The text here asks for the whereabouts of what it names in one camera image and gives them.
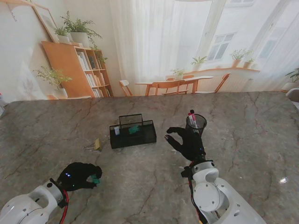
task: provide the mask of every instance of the dining table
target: dining table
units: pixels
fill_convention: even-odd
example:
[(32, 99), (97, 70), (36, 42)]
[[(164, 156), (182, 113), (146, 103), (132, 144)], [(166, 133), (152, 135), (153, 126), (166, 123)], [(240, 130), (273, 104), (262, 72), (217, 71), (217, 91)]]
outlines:
[[(193, 77), (193, 78), (186, 78), (184, 80), (185, 80), (185, 82), (188, 82), (189, 84), (193, 84), (192, 93), (195, 93), (198, 88), (199, 80), (210, 79), (210, 78), (214, 78), (214, 76), (199, 76), (199, 77)], [(153, 87), (153, 83), (154, 82), (144, 82), (144, 83), (135, 83), (135, 85), (146, 85), (145, 96), (148, 96), (150, 93), (151, 87)]]

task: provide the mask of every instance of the window sill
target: window sill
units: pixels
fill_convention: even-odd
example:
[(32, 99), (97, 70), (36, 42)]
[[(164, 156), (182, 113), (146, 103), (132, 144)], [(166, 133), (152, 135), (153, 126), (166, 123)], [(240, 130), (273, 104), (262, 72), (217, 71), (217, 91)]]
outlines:
[(225, 5), (225, 7), (249, 7), (253, 6), (253, 2), (243, 2), (243, 3), (228, 3)]

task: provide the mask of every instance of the sheer curtain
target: sheer curtain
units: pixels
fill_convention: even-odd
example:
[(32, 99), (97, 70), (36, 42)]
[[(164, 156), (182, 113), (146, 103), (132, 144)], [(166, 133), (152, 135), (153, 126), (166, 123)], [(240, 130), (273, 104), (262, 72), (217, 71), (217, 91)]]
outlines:
[(171, 69), (191, 70), (211, 2), (111, 0), (121, 68), (134, 95), (135, 82), (165, 80)]
[(290, 3), (276, 27), (283, 24), (288, 24), (286, 31), (259, 73), (260, 78), (252, 83), (255, 91), (281, 90), (285, 83), (291, 82), (285, 74), (299, 68), (299, 1)]

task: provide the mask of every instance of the wire mesh organizer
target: wire mesh organizer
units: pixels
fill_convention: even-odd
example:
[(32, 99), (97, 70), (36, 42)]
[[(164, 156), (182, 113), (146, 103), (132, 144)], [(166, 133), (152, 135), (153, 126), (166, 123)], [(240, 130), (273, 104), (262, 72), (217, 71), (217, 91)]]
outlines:
[(157, 135), (152, 120), (144, 121), (142, 114), (132, 114), (119, 117), (120, 124), (110, 126), (111, 148), (122, 148), (157, 141)]
[(194, 114), (194, 116), (195, 122), (190, 121), (189, 116), (186, 118), (186, 129), (198, 132), (201, 136), (206, 127), (206, 119), (199, 114)]

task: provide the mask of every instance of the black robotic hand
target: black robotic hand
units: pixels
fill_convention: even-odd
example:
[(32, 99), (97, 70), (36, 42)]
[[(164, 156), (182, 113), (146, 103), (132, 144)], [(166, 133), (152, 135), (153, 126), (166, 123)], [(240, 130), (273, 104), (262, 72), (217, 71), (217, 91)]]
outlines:
[(168, 134), (178, 133), (178, 135), (182, 137), (183, 144), (181, 145), (170, 135), (165, 135), (165, 139), (168, 143), (186, 159), (190, 161), (201, 161), (205, 159), (206, 153), (199, 133), (194, 133), (192, 130), (181, 127), (170, 127), (166, 132)]
[(66, 191), (74, 191), (82, 188), (93, 189), (97, 185), (86, 181), (91, 175), (96, 175), (100, 179), (102, 177), (101, 168), (90, 163), (74, 162), (62, 171), (57, 179), (57, 183)]

